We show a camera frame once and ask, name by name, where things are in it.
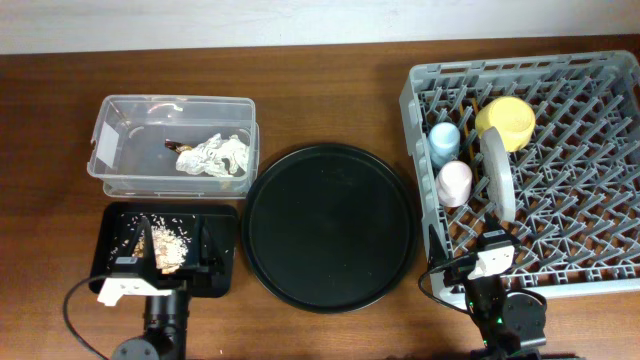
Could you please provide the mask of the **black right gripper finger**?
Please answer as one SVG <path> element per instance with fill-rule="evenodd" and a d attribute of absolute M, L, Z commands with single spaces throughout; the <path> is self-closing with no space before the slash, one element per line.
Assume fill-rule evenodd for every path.
<path fill-rule="evenodd" d="M 428 264 L 441 265 L 448 260 L 448 255 L 442 246 L 441 239 L 433 225 L 428 227 Z"/>
<path fill-rule="evenodd" d="M 487 230 L 482 234 L 482 236 L 485 239 L 502 236 L 505 234 L 504 228 L 500 225 L 496 217 L 491 213 L 486 213 L 484 215 L 484 223 L 487 227 Z"/>

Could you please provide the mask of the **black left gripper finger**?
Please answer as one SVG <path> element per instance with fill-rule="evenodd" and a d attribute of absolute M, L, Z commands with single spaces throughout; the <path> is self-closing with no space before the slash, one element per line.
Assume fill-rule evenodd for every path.
<path fill-rule="evenodd" d="M 142 243 L 142 256 L 136 261 L 136 273 L 144 280 L 157 280 L 158 269 L 156 263 L 155 248 L 152 236 L 152 227 L 149 219 L 142 216 L 134 233 L 137 243 Z"/>
<path fill-rule="evenodd" d="M 218 245 L 213 239 L 209 224 L 206 220 L 202 221 L 200 228 L 200 260 L 199 268 L 201 272 L 206 273 L 224 273 L 225 264 L 222 255 L 219 252 Z"/>

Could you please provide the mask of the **food scraps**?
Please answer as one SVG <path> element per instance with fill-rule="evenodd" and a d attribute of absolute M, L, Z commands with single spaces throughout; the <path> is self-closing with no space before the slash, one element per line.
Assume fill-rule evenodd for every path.
<path fill-rule="evenodd" d="M 149 221 L 154 247 L 156 268 L 162 274 L 175 273 L 189 262 L 189 251 L 194 242 L 194 215 L 179 216 L 154 213 L 121 214 L 117 218 L 109 262 L 119 257 L 144 256 L 144 231 L 136 236 L 142 219 Z"/>

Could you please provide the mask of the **grey round plate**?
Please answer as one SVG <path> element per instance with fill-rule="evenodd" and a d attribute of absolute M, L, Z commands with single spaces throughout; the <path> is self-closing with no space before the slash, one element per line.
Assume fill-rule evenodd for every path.
<path fill-rule="evenodd" d="M 495 127 L 487 129 L 480 139 L 484 175 L 488 178 L 487 194 L 496 205 L 495 215 L 506 222 L 514 222 L 516 199 L 509 156 Z"/>

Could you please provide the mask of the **pink plastic cup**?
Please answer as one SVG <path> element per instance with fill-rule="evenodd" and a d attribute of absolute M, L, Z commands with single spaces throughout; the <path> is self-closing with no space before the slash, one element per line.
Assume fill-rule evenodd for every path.
<path fill-rule="evenodd" d="M 465 204 L 471 193 L 471 168 L 461 161 L 450 161 L 439 171 L 436 181 L 436 193 L 439 204 L 444 207 L 459 207 Z"/>

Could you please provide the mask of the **light blue plastic cup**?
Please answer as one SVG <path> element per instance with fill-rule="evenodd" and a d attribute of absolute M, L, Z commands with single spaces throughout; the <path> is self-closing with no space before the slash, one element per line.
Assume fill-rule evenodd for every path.
<path fill-rule="evenodd" d="M 432 165 L 442 168 L 458 154 L 460 131 L 450 122 L 436 124 L 429 132 L 428 145 Z"/>

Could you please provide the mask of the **white napkin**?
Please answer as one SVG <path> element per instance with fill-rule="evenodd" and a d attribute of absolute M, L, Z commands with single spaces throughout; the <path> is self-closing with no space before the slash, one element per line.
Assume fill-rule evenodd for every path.
<path fill-rule="evenodd" d="M 189 175 L 240 177 L 248 170 L 250 147 L 237 135 L 223 139 L 217 133 L 195 147 L 180 145 L 176 150 L 179 153 L 176 170 Z"/>

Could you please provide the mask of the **yellow bowl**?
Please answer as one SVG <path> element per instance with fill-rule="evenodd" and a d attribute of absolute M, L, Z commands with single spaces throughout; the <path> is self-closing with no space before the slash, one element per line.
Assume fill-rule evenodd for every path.
<path fill-rule="evenodd" d="M 507 152 L 523 149 L 531 140 L 536 125 L 533 109 L 525 101 L 513 97 L 498 97 L 483 107 L 475 119 L 475 129 L 480 137 L 494 127 Z"/>

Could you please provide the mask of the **brown snack wrapper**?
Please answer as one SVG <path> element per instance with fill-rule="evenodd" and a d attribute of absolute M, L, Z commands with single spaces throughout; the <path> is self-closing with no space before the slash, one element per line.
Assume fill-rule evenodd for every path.
<path fill-rule="evenodd" d="M 178 154 L 181 154 L 183 152 L 186 151 L 190 151 L 192 150 L 192 147 L 190 145 L 184 144 L 184 143 L 180 143 L 180 142 L 176 142 L 176 141 L 171 141 L 171 140 L 166 140 L 164 143 L 164 146 L 171 150 L 174 151 Z"/>

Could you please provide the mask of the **wooden chopstick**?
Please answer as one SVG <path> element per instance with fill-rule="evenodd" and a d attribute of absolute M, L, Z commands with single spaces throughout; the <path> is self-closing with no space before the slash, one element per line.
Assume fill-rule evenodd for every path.
<path fill-rule="evenodd" d="M 477 103 L 477 99 L 475 97 L 473 97 L 471 99 L 471 105 L 473 108 L 473 114 L 474 117 L 477 117 L 478 112 L 479 112 L 479 108 L 478 108 L 478 103 Z M 479 137 L 476 136 L 472 142 L 472 144 L 469 146 L 469 156 L 471 159 L 471 168 L 473 171 L 473 175 L 474 175 L 474 180 L 476 182 L 478 182 L 480 180 L 480 175 L 479 175 L 479 165 L 481 164 L 482 161 L 482 157 L 481 157 L 481 153 L 479 153 L 479 145 L 477 144 Z"/>
<path fill-rule="evenodd" d="M 460 120 L 464 120 L 464 113 L 466 111 L 465 109 L 466 108 L 462 104 L 459 105 L 459 111 L 460 111 L 460 115 L 461 115 L 460 116 Z M 470 140 L 471 133 L 470 133 L 470 130 L 469 130 L 467 122 L 468 122 L 468 118 L 467 118 L 467 120 L 465 120 L 465 122 L 463 124 L 463 128 L 462 128 L 463 129 L 463 133 L 464 133 L 464 144 L 466 144 L 465 147 L 464 147 L 464 150 L 466 152 L 467 160 L 469 162 L 472 162 L 475 155 L 474 155 L 474 149 L 473 149 L 473 140 Z"/>

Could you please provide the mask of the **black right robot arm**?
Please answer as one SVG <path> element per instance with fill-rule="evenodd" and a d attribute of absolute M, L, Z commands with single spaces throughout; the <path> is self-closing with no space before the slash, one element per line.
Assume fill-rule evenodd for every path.
<path fill-rule="evenodd" d="M 450 258 L 434 226 L 428 227 L 428 269 L 418 280 L 421 292 L 434 302 L 471 318 L 479 329 L 484 348 L 470 353 L 472 359 L 539 359 L 546 344 L 546 298 L 529 290 L 507 290 L 501 275 L 514 264 L 521 242 L 497 219 L 484 217 L 487 230 L 476 239 L 475 248 Z M 444 276 L 445 286 L 464 287 L 463 309 L 426 290 L 424 280 Z"/>

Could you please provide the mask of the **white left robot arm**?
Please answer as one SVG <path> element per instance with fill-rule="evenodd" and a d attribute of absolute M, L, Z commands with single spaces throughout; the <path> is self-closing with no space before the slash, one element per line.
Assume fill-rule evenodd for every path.
<path fill-rule="evenodd" d="M 236 220 L 231 217 L 140 214 L 120 221 L 108 253 L 96 252 L 92 284 L 98 302 L 145 299 L 143 334 L 121 343 L 114 359 L 184 359 L 192 298 L 228 293 Z"/>

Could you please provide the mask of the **grey dishwasher rack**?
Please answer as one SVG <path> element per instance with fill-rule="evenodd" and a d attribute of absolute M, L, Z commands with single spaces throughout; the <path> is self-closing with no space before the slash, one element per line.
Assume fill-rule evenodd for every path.
<path fill-rule="evenodd" d="M 498 97 L 531 106 L 531 141 L 509 157 L 522 244 L 510 288 L 548 298 L 635 291 L 639 287 L 639 63 L 627 51 L 417 65 L 399 103 L 422 207 L 424 232 L 433 225 L 450 256 L 470 251 L 496 205 L 479 165 L 468 202 L 447 209 L 434 188 L 428 134 L 441 122 L 478 136 L 479 110 Z M 460 120 L 459 105 L 466 109 Z"/>

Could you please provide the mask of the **black rectangular tray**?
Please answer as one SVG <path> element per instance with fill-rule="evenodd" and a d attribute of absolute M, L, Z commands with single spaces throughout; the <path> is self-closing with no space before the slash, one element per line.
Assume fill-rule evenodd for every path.
<path fill-rule="evenodd" d="M 109 262 L 109 251 L 114 245 L 113 235 L 116 230 L 117 218 L 121 214 L 133 213 L 194 215 L 196 217 L 193 228 L 194 242 L 189 251 L 190 262 L 187 265 L 192 265 L 200 259 L 200 228 L 202 221 L 206 220 L 213 239 L 218 245 L 219 252 L 225 261 L 225 294 L 230 290 L 239 221 L 236 210 L 229 205 L 140 202 L 115 202 L 110 204 L 103 214 L 90 272 L 91 276 L 105 275 L 111 270 L 113 263 Z"/>

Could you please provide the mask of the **clear plastic bin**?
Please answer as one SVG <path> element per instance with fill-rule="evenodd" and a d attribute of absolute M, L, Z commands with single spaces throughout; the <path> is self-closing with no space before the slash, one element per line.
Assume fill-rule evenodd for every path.
<path fill-rule="evenodd" d="M 226 176 L 176 169 L 168 141 L 195 147 L 219 135 L 248 148 L 246 167 Z M 257 176 L 260 137 L 253 100 L 197 95 L 109 95 L 100 107 L 87 172 L 120 198 L 241 199 Z"/>

